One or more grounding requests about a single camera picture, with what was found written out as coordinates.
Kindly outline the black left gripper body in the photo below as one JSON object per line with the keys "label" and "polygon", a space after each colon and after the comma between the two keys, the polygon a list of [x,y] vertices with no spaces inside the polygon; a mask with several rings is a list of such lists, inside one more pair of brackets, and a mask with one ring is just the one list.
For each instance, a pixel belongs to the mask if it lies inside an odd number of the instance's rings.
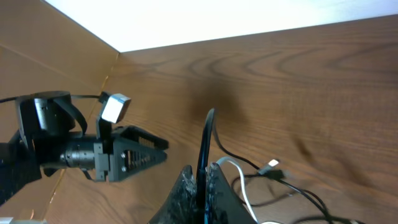
{"label": "black left gripper body", "polygon": [[97,122],[97,133],[71,138],[61,146],[61,168],[80,169],[93,182],[121,181],[121,127]]}

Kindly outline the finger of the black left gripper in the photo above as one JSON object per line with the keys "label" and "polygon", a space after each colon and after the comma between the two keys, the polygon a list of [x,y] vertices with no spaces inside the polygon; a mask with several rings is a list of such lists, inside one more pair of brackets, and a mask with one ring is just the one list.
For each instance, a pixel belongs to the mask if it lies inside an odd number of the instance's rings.
{"label": "finger of the black left gripper", "polygon": [[120,182],[130,176],[162,163],[164,151],[143,146],[134,141],[113,143],[113,181]]}
{"label": "finger of the black left gripper", "polygon": [[153,149],[168,149],[169,142],[137,126],[118,126],[112,130],[114,137],[122,137]]}

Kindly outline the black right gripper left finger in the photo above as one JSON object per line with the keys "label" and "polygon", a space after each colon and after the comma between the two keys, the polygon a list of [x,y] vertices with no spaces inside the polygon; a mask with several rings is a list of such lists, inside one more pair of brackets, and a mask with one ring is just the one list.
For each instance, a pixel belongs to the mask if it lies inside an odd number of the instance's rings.
{"label": "black right gripper left finger", "polygon": [[197,219],[197,185],[192,167],[183,167],[168,197],[149,224],[192,224]]}

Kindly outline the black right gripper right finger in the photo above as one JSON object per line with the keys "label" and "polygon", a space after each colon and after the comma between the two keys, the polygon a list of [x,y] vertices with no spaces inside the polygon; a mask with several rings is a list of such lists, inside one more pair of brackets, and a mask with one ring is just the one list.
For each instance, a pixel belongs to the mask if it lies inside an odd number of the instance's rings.
{"label": "black right gripper right finger", "polygon": [[210,164],[206,181],[206,224],[256,223],[233,192],[217,163]]}

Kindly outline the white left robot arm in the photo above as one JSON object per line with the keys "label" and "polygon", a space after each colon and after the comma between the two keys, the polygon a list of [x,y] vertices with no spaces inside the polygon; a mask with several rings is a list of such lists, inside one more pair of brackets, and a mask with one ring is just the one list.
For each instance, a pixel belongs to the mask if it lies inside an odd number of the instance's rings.
{"label": "white left robot arm", "polygon": [[105,91],[95,96],[102,108],[96,132],[72,103],[68,91],[13,97],[19,129],[1,143],[1,203],[25,185],[77,168],[93,182],[121,182],[165,161],[169,142],[137,126],[118,126],[130,98]]}

